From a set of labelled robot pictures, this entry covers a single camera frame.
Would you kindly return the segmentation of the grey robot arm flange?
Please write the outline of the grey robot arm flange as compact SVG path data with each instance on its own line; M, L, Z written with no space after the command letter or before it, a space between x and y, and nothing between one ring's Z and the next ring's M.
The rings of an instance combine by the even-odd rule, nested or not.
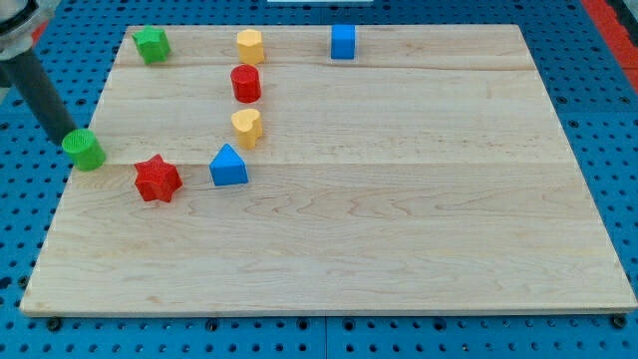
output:
M49 91L34 52L37 33L55 17L60 0L1 0L1 74L21 91Z

